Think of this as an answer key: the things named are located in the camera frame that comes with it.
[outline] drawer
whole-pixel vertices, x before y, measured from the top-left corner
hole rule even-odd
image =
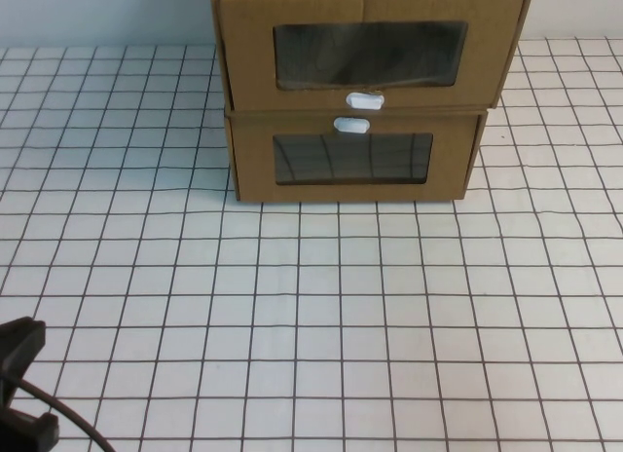
[[[237,111],[497,103],[527,0],[217,0]]]
[[[228,119],[238,197],[246,202],[461,199],[486,114],[376,115],[366,133],[335,116]]]

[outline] drawer handle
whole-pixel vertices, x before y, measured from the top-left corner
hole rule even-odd
[[[336,118],[333,126],[344,133],[366,133],[370,130],[370,121],[359,118]]]
[[[347,104],[352,109],[369,109],[378,111],[383,107],[385,97],[382,94],[359,94],[353,92],[347,95]]]

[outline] black cable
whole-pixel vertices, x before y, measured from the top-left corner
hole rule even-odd
[[[71,421],[74,425],[80,428],[85,434],[95,442],[103,452],[115,452],[113,446],[101,435],[93,426],[87,423],[82,416],[76,413],[74,410],[65,405],[62,401],[54,398],[53,396],[46,394],[38,387],[33,386],[23,379],[14,377],[6,372],[0,371],[0,378],[5,379],[7,382],[22,389],[23,391],[31,394],[35,398],[47,403],[51,408],[61,413],[65,418]]]

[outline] drawer front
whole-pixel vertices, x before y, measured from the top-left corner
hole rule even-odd
[[[237,111],[496,103],[524,0],[219,0]]]
[[[446,201],[463,196],[484,116],[369,117],[366,133],[329,116],[231,121],[243,201]]]

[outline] black object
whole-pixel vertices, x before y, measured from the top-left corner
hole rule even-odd
[[[103,452],[115,452],[108,441],[62,401],[22,379],[46,344],[46,325],[32,318],[0,324],[0,452],[50,452],[58,443],[58,418],[35,418],[9,408],[17,389],[47,403],[84,431]]]
[[[0,444],[4,451],[49,452],[58,443],[58,418],[35,418],[9,408],[30,363],[46,344],[44,322],[23,318],[0,325]]]

